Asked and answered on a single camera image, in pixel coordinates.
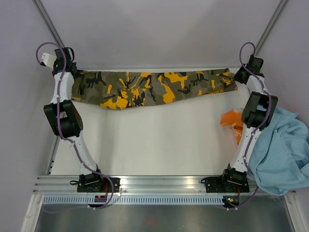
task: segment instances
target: white table surface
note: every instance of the white table surface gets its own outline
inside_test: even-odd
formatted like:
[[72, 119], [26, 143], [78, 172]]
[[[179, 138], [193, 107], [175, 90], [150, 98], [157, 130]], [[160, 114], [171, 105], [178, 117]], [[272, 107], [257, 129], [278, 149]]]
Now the white table surface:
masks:
[[[232, 130], [220, 126], [221, 114], [243, 108], [249, 97], [247, 87], [237, 84], [237, 91], [160, 106], [115, 111], [80, 102], [74, 105], [84, 122], [85, 143], [104, 174], [217, 175], [237, 148]], [[52, 174], [80, 174], [63, 141]]]

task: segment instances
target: metal floor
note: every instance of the metal floor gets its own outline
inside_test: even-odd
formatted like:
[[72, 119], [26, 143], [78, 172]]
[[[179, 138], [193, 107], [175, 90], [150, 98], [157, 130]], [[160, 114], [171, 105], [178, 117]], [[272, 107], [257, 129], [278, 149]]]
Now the metal floor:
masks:
[[[45, 205], [47, 210], [76, 205]], [[256, 196], [238, 211], [201, 205], [112, 205], [93, 211], [41, 211], [36, 232], [293, 232], [283, 197]]]

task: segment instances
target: cable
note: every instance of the cable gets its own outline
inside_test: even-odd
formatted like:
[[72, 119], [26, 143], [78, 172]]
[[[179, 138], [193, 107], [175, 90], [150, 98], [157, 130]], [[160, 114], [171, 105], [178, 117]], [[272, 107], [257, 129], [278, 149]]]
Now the cable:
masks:
[[236, 198], [240, 198], [240, 189], [238, 188], [238, 195], [236, 196]]
[[[263, 92], [268, 96], [268, 108], [267, 108], [267, 110], [266, 110], [266, 116], [265, 116], [264, 120], [261, 122], [261, 124], [258, 125], [258, 126], [254, 129], [254, 131], [252, 132], [251, 137], [250, 137], [250, 139], [249, 139], [249, 142], [248, 142], [248, 144], [247, 144], [246, 150], [245, 150], [245, 154], [244, 154], [244, 156], [243, 156], [243, 161], [244, 161], [244, 164], [245, 164], [246, 168], [248, 169], [249, 172], [252, 173], [252, 171], [250, 170], [250, 168], [249, 168], [249, 166], [248, 166], [248, 163], [247, 163], [247, 161], [246, 161], [246, 158], [247, 158], [247, 154], [248, 154], [248, 151], [249, 151], [250, 144], [251, 144], [251, 142], [252, 142], [252, 140], [253, 140], [253, 137], [254, 137], [255, 133], [257, 132], [258, 129], [260, 129], [262, 126], [264, 126], [264, 125], [266, 124], [267, 120], [268, 120], [268, 117], [269, 117], [269, 114], [270, 114], [270, 109], [271, 109], [271, 95], [270, 95], [270, 93], [268, 93], [268, 92], [266, 91], [265, 86], [264, 86], [264, 83], [263, 83], [263, 81], [261, 80], [261, 78], [259, 78], [259, 77], [258, 77], [257, 75], [255, 75], [253, 72], [251, 72], [251, 71], [244, 65], [244, 63], [242, 62], [241, 53], [242, 53], [243, 48], [244, 48], [247, 44], [251, 44], [251, 45], [252, 45], [252, 47], [253, 47], [253, 54], [255, 54], [255, 46], [254, 46], [254, 44], [253, 44], [252, 42], [246, 42], [246, 43], [244, 43], [244, 45], [240, 48], [240, 51], [239, 51], [239, 61], [240, 61], [241, 65], [242, 65], [242, 67], [243, 67], [250, 75], [254, 76], [254, 77], [259, 81], [259, 83], [261, 84], [261, 87], [262, 87]], [[259, 187], [256, 186], [255, 191], [253, 192], [252, 196], [251, 196], [248, 200], [246, 200], [244, 203], [240, 204], [239, 206], [237, 206], [237, 207], [235, 207], [235, 208], [230, 208], [229, 210], [237, 210], [237, 209], [239, 209], [239, 208], [245, 206], [245, 205], [256, 195], [258, 189], [259, 189]]]
[[[83, 166], [84, 166], [87, 170], [91, 171], [91, 172], [94, 173], [94, 174], [98, 174], [98, 175], [102, 176], [103, 178], [106, 178], [106, 179], [109, 181], [109, 183], [111, 184], [111, 187], [112, 187], [112, 194], [111, 194], [111, 197], [108, 199], [108, 201], [107, 201], [104, 205], [102, 205], [102, 206], [100, 206], [100, 207], [93, 207], [92, 209], [95, 210], [95, 209], [102, 209], [102, 208], [105, 208], [105, 207], [110, 203], [110, 201], [112, 200], [112, 197], [113, 197], [113, 194], [114, 194], [114, 185], [113, 185], [113, 182], [112, 182], [112, 180], [111, 180], [108, 176], [106, 176], [106, 175], [104, 175], [104, 174], [102, 174], [102, 173], [99, 173], [99, 172], [97, 172], [97, 171], [92, 170], [91, 168], [89, 168], [89, 167], [85, 164], [85, 162], [82, 160], [82, 158], [81, 158], [81, 156], [80, 156], [80, 154], [79, 154], [79, 152], [78, 152], [78, 149], [77, 149], [77, 146], [76, 146], [75, 142], [74, 142], [73, 140], [71, 140], [71, 139], [65, 138], [65, 137], [63, 136], [63, 134], [62, 134], [62, 130], [61, 130], [61, 126], [60, 126], [60, 85], [61, 85], [61, 82], [62, 82], [63, 75], [64, 75], [64, 73], [65, 73], [65, 71], [66, 71], [67, 59], [66, 59], [66, 55], [65, 55], [63, 49], [62, 49], [58, 44], [56, 44], [56, 43], [54, 43], [54, 42], [45, 42], [45, 43], [42, 43], [42, 44], [37, 48], [37, 50], [36, 50], [36, 52], [35, 52], [35, 56], [36, 56], [37, 62], [38, 62], [39, 64], [41, 64], [41, 62], [40, 62], [40, 60], [39, 60], [39, 57], [38, 57], [39, 49], [40, 49], [41, 47], [47, 45], [47, 44], [55, 45], [56, 47], [58, 47], [58, 48], [60, 49], [61, 53], [62, 53], [63, 58], [64, 58], [64, 66], [63, 66], [63, 69], [62, 69], [62, 73], [61, 73], [61, 75], [60, 75], [60, 81], [58, 81], [58, 85], [57, 85], [57, 96], [58, 96], [58, 97], [57, 97], [57, 126], [58, 126], [59, 136], [60, 136], [61, 139], [67, 140], [67, 141], [69, 141], [69, 142], [71, 142], [71, 143], [73, 144], [73, 147], [74, 147], [74, 150], [75, 150], [76, 155], [77, 155], [77, 157], [78, 157], [78, 160], [83, 164]], [[43, 207], [42, 207], [42, 209], [43, 209], [44, 212], [47, 212], [47, 213], [59, 213], [59, 212], [63, 212], [63, 211], [71, 210], [71, 209], [86, 208], [86, 207], [88, 208], [88, 206], [78, 206], [78, 207], [72, 207], [72, 208], [69, 208], [69, 209], [66, 209], [66, 210], [61, 210], [61, 211], [47, 211], [47, 210], [45, 210]]]

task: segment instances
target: yellow camouflage pattern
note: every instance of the yellow camouflage pattern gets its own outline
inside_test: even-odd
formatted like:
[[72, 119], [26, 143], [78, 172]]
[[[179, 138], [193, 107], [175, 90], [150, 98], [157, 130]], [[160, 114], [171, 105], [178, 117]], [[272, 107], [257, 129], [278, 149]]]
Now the yellow camouflage pattern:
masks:
[[113, 110], [151, 106], [237, 89], [229, 69], [196, 72], [86, 72], [72, 98]]

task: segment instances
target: gray wall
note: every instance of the gray wall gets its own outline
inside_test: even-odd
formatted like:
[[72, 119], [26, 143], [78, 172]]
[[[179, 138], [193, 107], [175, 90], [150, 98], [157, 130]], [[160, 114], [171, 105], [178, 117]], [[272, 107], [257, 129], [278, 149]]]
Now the gray wall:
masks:
[[[279, 21], [266, 40], [259, 57], [264, 59], [263, 73], [278, 104], [309, 126], [309, 1], [288, 2]], [[309, 221], [309, 188], [297, 191], [305, 218]]]
[[279, 0], [42, 2], [80, 68], [134, 69], [238, 67]]
[[17, 232], [53, 140], [43, 105], [54, 81], [35, 60], [52, 38], [30, 0], [2, 1], [0, 30], [0, 231]]

